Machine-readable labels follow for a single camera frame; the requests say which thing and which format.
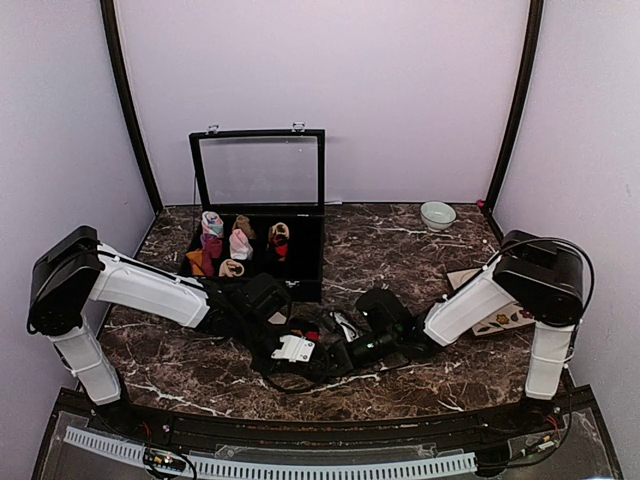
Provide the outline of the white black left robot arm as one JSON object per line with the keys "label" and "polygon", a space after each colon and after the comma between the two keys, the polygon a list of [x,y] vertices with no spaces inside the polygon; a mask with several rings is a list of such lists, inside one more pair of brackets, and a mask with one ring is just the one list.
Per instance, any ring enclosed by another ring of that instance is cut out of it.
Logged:
{"label": "white black left robot arm", "polygon": [[231,336],[261,325],[292,303],[269,274],[231,287],[152,267],[100,242],[96,229],[73,230],[34,264],[27,330],[47,337],[101,417],[120,436],[141,427],[140,412],[123,398],[116,369],[86,324],[87,302],[106,302],[160,316],[202,333]]}

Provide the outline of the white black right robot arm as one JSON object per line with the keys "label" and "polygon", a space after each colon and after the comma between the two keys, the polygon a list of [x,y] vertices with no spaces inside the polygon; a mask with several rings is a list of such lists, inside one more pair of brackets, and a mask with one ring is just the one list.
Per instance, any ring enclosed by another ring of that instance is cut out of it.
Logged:
{"label": "white black right robot arm", "polygon": [[512,230],[485,265],[426,312],[414,316],[388,289],[362,294],[356,309],[369,332],[329,349],[328,372],[342,376],[394,353],[431,357],[505,307],[517,305],[533,317],[534,338],[524,394],[510,413],[521,434],[534,432],[549,416],[562,371],[593,297],[595,268],[578,245],[561,238]]}

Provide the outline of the black red yellow argyle sock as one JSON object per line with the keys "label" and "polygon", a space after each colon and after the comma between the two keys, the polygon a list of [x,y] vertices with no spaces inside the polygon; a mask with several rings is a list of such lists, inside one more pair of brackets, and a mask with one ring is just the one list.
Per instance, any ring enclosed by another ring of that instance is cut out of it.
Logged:
{"label": "black red yellow argyle sock", "polygon": [[317,343],[319,341],[319,332],[316,330],[292,329],[290,331],[290,334],[305,338],[314,343]]}

